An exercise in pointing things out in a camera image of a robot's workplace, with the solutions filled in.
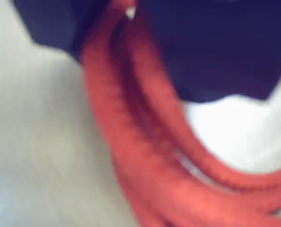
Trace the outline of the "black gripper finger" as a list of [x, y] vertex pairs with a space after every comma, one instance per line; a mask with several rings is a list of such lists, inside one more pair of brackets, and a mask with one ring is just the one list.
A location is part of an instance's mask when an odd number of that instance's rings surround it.
[[140, 0], [182, 100], [265, 100], [281, 78], [281, 0]]
[[109, 1], [15, 0], [13, 3], [34, 42], [63, 50], [79, 61], [87, 33]]

